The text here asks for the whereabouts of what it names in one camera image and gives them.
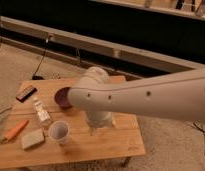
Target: table leg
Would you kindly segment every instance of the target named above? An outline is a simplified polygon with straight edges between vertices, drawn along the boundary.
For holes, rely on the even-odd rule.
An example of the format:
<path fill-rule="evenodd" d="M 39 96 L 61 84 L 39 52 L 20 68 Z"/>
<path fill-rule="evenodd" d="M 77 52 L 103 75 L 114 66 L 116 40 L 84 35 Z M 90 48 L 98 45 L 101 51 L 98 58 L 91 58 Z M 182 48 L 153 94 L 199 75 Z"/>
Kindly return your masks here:
<path fill-rule="evenodd" d="M 18 168 L 19 171 L 31 171 L 28 167 L 20 167 Z"/>
<path fill-rule="evenodd" d="M 130 161 L 131 161 L 131 157 L 126 157 L 122 166 L 127 167 Z"/>

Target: wooden table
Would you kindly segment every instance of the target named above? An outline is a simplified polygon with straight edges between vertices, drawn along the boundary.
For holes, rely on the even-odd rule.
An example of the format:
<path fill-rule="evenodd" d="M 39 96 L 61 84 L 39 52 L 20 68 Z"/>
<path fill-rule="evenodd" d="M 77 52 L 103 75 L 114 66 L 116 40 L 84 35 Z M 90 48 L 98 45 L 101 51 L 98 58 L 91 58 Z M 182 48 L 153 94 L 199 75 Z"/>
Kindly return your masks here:
<path fill-rule="evenodd" d="M 21 137 L 40 128 L 32 97 L 24 103 L 14 101 L 4 132 L 24 119 L 26 128 L 11 142 L 0 145 L 0 169 L 47 164 L 79 162 L 145 154 L 145 148 L 135 115 L 115 113 L 116 128 L 100 128 L 93 136 L 86 124 L 85 113 L 76 108 L 62 110 L 54 102 L 54 94 L 63 87 L 72 86 L 77 79 L 25 81 L 20 90 L 35 86 L 36 96 L 43 101 L 53 121 L 65 120 L 70 125 L 69 142 L 60 146 L 46 135 L 45 143 L 28 151 L 21 148 Z M 110 79 L 113 83 L 124 81 L 123 76 Z"/>

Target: white object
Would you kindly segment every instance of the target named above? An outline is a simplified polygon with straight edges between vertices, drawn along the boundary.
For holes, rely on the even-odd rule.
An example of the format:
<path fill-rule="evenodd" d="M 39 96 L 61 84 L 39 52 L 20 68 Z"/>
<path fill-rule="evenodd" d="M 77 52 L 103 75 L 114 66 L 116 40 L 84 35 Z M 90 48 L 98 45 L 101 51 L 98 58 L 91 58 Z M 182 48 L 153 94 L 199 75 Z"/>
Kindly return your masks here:
<path fill-rule="evenodd" d="M 59 144 L 68 142 L 69 125 L 65 121 L 54 122 L 48 130 L 49 137 Z"/>
<path fill-rule="evenodd" d="M 37 97 L 33 98 L 34 108 L 37 112 L 38 119 L 43 126 L 49 126 L 52 122 L 51 117 L 47 110 L 44 108 L 42 101 L 40 101 Z"/>
<path fill-rule="evenodd" d="M 44 135 L 42 129 L 32 131 L 24 135 L 21 139 L 21 146 L 24 150 L 33 147 L 36 144 L 40 144 L 44 141 Z"/>
<path fill-rule="evenodd" d="M 89 68 L 84 77 L 78 80 L 77 85 L 97 86 L 98 84 L 108 83 L 109 75 L 106 71 L 98 67 Z M 91 100 L 93 94 L 87 93 L 86 100 Z M 113 115 L 112 112 L 101 111 L 96 109 L 86 110 L 87 124 L 90 127 L 99 128 L 103 126 L 112 125 Z"/>
<path fill-rule="evenodd" d="M 100 83 L 101 75 L 101 68 L 88 69 L 68 93 L 71 105 L 96 111 L 87 112 L 90 120 L 113 111 L 205 123 L 205 68 L 122 84 Z"/>

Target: red bowl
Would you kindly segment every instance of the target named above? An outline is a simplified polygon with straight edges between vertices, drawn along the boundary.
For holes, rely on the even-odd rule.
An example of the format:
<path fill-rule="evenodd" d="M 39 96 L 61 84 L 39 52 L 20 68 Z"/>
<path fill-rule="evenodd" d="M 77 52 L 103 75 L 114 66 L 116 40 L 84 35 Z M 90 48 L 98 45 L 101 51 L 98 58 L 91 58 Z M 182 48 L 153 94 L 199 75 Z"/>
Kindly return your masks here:
<path fill-rule="evenodd" d="M 70 108 L 72 105 L 68 101 L 68 91 L 70 87 L 64 87 L 58 90 L 54 96 L 55 102 L 61 107 L 61 108 Z"/>

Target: cup rim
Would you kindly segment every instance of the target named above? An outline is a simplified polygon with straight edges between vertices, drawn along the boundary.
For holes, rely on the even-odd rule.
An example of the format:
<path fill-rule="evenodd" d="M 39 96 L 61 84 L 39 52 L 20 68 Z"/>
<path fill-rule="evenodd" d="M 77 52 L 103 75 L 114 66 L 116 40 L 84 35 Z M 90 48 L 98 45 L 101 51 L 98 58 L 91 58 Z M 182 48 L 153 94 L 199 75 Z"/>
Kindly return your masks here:
<path fill-rule="evenodd" d="M 62 139 L 65 137 L 65 136 L 64 136 L 64 137 L 62 137 L 62 138 L 56 139 L 56 138 L 53 138 L 53 137 L 51 136 L 50 132 L 51 132 L 52 126 L 55 125 L 55 124 L 57 124 L 57 123 L 64 123 L 64 124 L 67 126 L 67 130 L 68 130 L 65 136 L 68 136 L 68 134 L 69 134 L 69 124 L 68 124 L 66 121 L 63 121 L 63 120 L 55 121 L 55 122 L 53 122 L 53 123 L 50 125 L 49 130 L 48 130 L 48 136 L 49 136 L 49 138 L 52 139 L 52 140 L 54 140 L 54 141 L 62 140 Z"/>

